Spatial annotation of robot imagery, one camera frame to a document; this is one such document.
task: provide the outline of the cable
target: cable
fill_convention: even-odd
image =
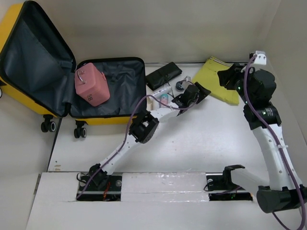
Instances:
[[[281,145],[277,135],[275,134],[274,130],[270,127],[270,125],[257,113],[257,111],[255,110],[255,108],[253,107],[253,105],[251,104],[250,100],[249,100],[249,97],[248,97],[248,90],[247,90],[247,81],[248,81],[248,72],[249,72],[249,66],[253,63],[253,61],[255,60],[255,58],[257,57],[257,55],[254,55],[248,62],[248,64],[246,65],[246,69],[245,69],[245,73],[244,73],[244,82],[243,82],[243,89],[244,89],[244,96],[245,96],[245,99],[246,101],[248,102],[248,106],[250,107],[251,111],[255,114],[255,116],[266,126],[266,128],[269,130],[269,132],[272,134],[275,142],[276,142],[276,145]],[[302,208],[302,221],[301,221],[301,224],[300,226],[298,227],[297,230],[302,230],[304,227],[305,227],[305,222],[306,222],[306,208],[305,208],[305,203],[304,203],[304,200],[303,200],[303,196],[301,194],[301,191],[300,191],[300,188],[297,184],[297,181],[292,173],[292,170],[291,170],[291,167],[287,161],[287,158],[284,154],[284,151],[282,148],[278,148],[279,152],[280,152],[280,155],[282,157],[282,160],[287,168],[287,171],[293,181],[293,184],[295,186],[295,189],[297,191],[297,195],[298,195],[298,198],[299,198],[299,202],[301,204],[301,208]],[[282,222],[281,220],[276,216],[275,213],[273,213],[274,217],[277,219],[277,221],[287,230],[290,230],[289,228],[287,228]]]
[[[82,177],[79,178],[79,175],[80,175],[80,174],[83,175],[83,176],[87,176],[86,174],[80,172],[80,173],[77,174],[77,181],[86,184],[86,181],[81,179]]]
[[[109,191],[110,186],[111,186],[111,182],[109,181],[109,182],[107,183],[106,189],[105,189],[104,194],[103,194],[103,201],[105,201],[105,199],[106,199],[106,194],[107,194],[107,192]]]
[[[214,195],[224,195],[224,194],[227,194],[227,193],[232,193],[232,192],[234,192],[234,191],[238,191],[240,188],[241,188],[241,186],[238,186],[238,187],[235,188],[235,189],[228,190],[228,191],[225,191],[225,192],[222,192],[222,193],[214,193]]]
[[[170,93],[167,93],[168,95],[170,95],[172,98],[174,98],[174,96],[173,95],[171,95]]]
[[[203,188],[203,190],[204,190],[205,192],[210,192],[209,190],[206,190],[206,188],[207,188],[208,186],[210,186],[210,185],[213,185],[213,181],[207,183],[206,186]]]
[[[160,103],[161,105],[164,105],[164,106],[167,107],[167,108],[175,109],[175,110],[188,110],[188,109],[192,108],[192,107],[196,104],[196,102],[197,102],[197,100],[196,100],[194,103],[192,103],[192,105],[190,105],[190,106],[187,107],[187,108],[174,108],[174,107],[171,107],[171,106],[169,106],[169,105],[167,105],[167,104],[162,103],[161,101],[159,101],[158,99],[156,99],[156,98],[155,98],[154,96],[152,96],[152,95],[146,95],[146,96],[144,96],[144,97],[137,103],[137,105],[135,106],[133,112],[131,113],[131,116],[130,116],[129,121],[128,121],[128,123],[127,123],[125,138],[124,138],[124,141],[123,141],[122,145],[121,145],[121,146],[119,147],[119,149],[114,153],[114,155],[111,156],[102,166],[100,166],[100,168],[97,169],[97,171],[94,172],[94,174],[88,179],[88,181],[87,181],[87,183],[85,184],[85,186],[84,186],[82,192],[80,192],[80,193],[77,195],[76,199],[78,199],[78,198],[85,192],[85,190],[87,189],[88,185],[90,184],[90,182],[92,181],[92,179],[97,175],[97,173],[98,173],[103,167],[105,167],[105,166],[106,166],[106,165],[107,165],[107,164],[108,164],[108,163],[109,163],[109,162],[110,162],[110,161],[111,161],[121,150],[122,150],[122,148],[124,147],[124,145],[125,145],[125,143],[126,143],[126,140],[127,140],[127,136],[128,136],[128,133],[129,133],[129,127],[130,127],[130,124],[131,124],[131,122],[132,122],[132,119],[133,119],[133,117],[134,117],[134,115],[135,115],[137,109],[138,109],[139,106],[141,105],[141,103],[142,103],[147,97],[151,97],[151,98],[153,98],[155,101],[157,101],[158,103]]]
[[[174,91],[173,91],[173,87],[172,87],[172,86],[171,86],[171,90],[172,90],[172,96],[173,96],[173,98],[175,98],[175,96],[174,96]]]

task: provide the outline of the black mount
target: black mount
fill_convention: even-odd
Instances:
[[[242,100],[247,103],[243,90],[244,71],[241,72],[243,67],[235,63],[228,70],[218,71],[217,74],[221,86],[224,86],[228,90],[236,90]],[[248,97],[253,107],[269,125],[280,125],[282,122],[278,111],[270,102],[276,89],[274,75],[262,69],[255,71],[253,67],[245,71],[248,71]],[[258,127],[265,128],[247,104],[244,106],[243,112],[251,130]]]
[[[211,192],[214,190],[233,190],[239,185],[234,184],[231,180],[231,171],[235,169],[244,169],[242,165],[231,165],[225,167],[223,173],[208,173],[206,175],[207,184],[204,187],[204,191]]]
[[[143,110],[132,120],[129,135],[135,137],[135,142],[145,144],[153,137],[158,124],[158,118],[153,117],[149,111]]]
[[[202,87],[198,82],[194,85],[189,85],[184,93],[175,97],[172,102],[176,103],[179,108],[188,108],[196,100],[196,104],[201,102],[211,93],[210,90]],[[186,112],[186,110],[180,110],[178,115]]]
[[[103,171],[100,167],[100,164],[93,165],[88,172],[88,175],[91,177],[94,173],[99,171],[92,179],[92,182],[96,185],[98,189],[102,189],[103,187],[105,187],[109,178],[107,172]]]
[[[77,191],[78,201],[120,201],[121,199],[121,185],[122,175],[107,176],[102,170],[99,171],[99,175],[95,176],[95,180],[89,182],[86,190],[85,184],[89,181],[91,173],[98,170],[100,165],[96,165],[90,170],[90,174],[86,175],[80,173],[80,177],[77,175],[79,188]]]
[[[231,165],[225,167],[223,171],[223,179],[217,183],[223,182],[229,190],[236,188],[238,185],[231,180],[231,171],[235,169],[244,169],[242,165]],[[307,203],[307,188],[301,185],[301,194],[304,203]],[[300,207],[297,191],[295,189],[288,190],[286,187],[282,191],[271,190],[270,187],[259,186],[257,192],[257,202],[261,210],[265,213],[272,213],[295,209]]]

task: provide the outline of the suitcase wheel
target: suitcase wheel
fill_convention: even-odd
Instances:
[[[56,131],[57,129],[57,125],[54,121],[51,121],[48,123],[48,131],[53,133],[54,131]]]
[[[57,125],[54,121],[51,121],[53,116],[51,115],[44,115],[44,122],[40,125],[40,129],[43,133],[47,133],[48,131],[53,133],[57,129]]]
[[[86,128],[75,128],[75,130],[73,131],[73,134],[76,139],[80,137],[86,138],[86,135],[87,135]]]
[[[40,129],[42,130],[43,133],[47,133],[47,132],[48,132],[48,128],[47,128],[45,122],[43,122],[43,123],[40,125]]]

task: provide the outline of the pink bag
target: pink bag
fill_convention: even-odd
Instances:
[[[75,72],[76,93],[92,106],[98,106],[110,98],[106,77],[88,63]]]

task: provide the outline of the cable tie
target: cable tie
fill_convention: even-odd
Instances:
[[[277,148],[279,149],[286,149],[287,147],[289,147],[288,145],[277,145]]]

